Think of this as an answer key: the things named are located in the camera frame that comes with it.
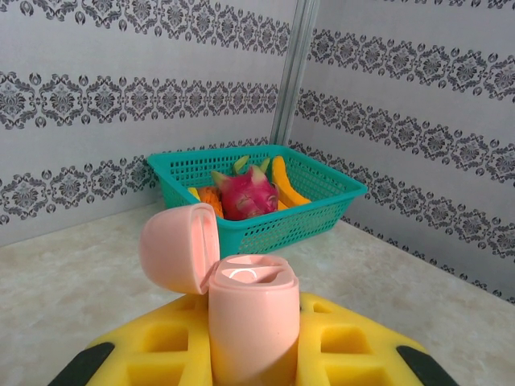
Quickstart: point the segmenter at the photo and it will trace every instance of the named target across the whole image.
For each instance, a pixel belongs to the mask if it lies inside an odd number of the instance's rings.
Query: countertop
[[[97,336],[178,294],[138,236],[162,204],[0,248],[0,384],[44,386]],[[343,222],[275,252],[301,290],[419,341],[461,386],[515,380],[515,307]]]

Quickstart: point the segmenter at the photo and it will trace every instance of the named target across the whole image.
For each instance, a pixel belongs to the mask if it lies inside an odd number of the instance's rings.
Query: toy fruit
[[[278,189],[259,167],[252,165],[244,175],[235,177],[217,171],[211,176],[221,192],[225,219],[246,220],[277,211]]]
[[[247,164],[249,161],[250,156],[244,155],[243,157],[240,157],[234,164],[233,164],[233,173],[234,175],[239,175],[240,170],[243,166]]]
[[[201,187],[197,189],[199,193],[199,200],[203,203],[208,203],[213,207],[218,217],[224,218],[224,211],[222,210],[222,202],[220,201],[220,192],[216,187]]]
[[[233,164],[233,173],[234,175],[239,175],[240,174],[240,170],[243,166],[245,166],[247,164],[247,162],[249,161],[249,158],[250,156],[248,155],[245,155],[243,157],[240,157],[234,164]],[[270,164],[270,157],[267,157],[263,160],[263,162],[261,163],[261,165],[259,166],[259,169],[261,169],[261,171],[263,173],[266,173],[266,169],[268,169],[268,166]]]
[[[285,209],[287,209],[287,208],[288,208],[288,207],[287,207],[284,203],[282,203],[282,201],[281,201],[281,200],[279,200],[279,203],[278,203],[278,206],[277,206],[277,210],[278,210],[278,211],[284,211],[284,210],[285,210]]]
[[[261,169],[261,171],[263,173],[266,173],[266,169],[268,169],[269,164],[270,164],[270,157],[266,157],[263,160],[262,164],[259,166],[259,169]]]
[[[290,183],[288,175],[286,174],[286,163],[284,159],[278,155],[272,162],[272,181],[278,186],[279,199],[287,207],[297,207],[304,205],[311,201],[300,195]]]
[[[196,190],[195,187],[189,187],[187,189],[187,191],[189,191],[193,197],[195,197],[196,199],[198,199],[200,201],[199,192]]]

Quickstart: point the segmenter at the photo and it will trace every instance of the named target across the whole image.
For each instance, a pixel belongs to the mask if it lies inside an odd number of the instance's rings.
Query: orange carrot
[[[199,192],[200,201],[208,203],[213,207],[215,213],[224,218],[224,211],[222,210],[222,202],[220,201],[220,191],[217,187],[200,187],[197,189]]]

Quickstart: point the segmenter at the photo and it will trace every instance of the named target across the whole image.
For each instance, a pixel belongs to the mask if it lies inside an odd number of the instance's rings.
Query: banana
[[[281,201],[281,200],[279,200],[279,204],[278,204],[278,206],[277,206],[277,210],[278,210],[278,211],[284,211],[284,210],[285,210],[285,209],[287,209],[287,208],[288,208],[288,207],[287,207],[284,203],[282,203],[282,201]]]
[[[272,180],[278,186],[279,201],[284,203],[287,207],[297,207],[311,202],[306,197],[300,195],[291,186],[288,175],[286,174],[286,163],[284,162],[284,158],[280,155],[274,157],[272,162]]]
[[[189,191],[193,195],[193,197],[195,197],[196,199],[198,199],[200,201],[199,192],[196,190],[196,188],[189,187],[187,189],[187,191]]]

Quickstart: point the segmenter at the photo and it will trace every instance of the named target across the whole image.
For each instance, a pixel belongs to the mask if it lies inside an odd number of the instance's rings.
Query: pink lid
[[[214,209],[197,203],[153,216],[142,230],[139,256],[155,284],[182,294],[205,294],[220,260]]]

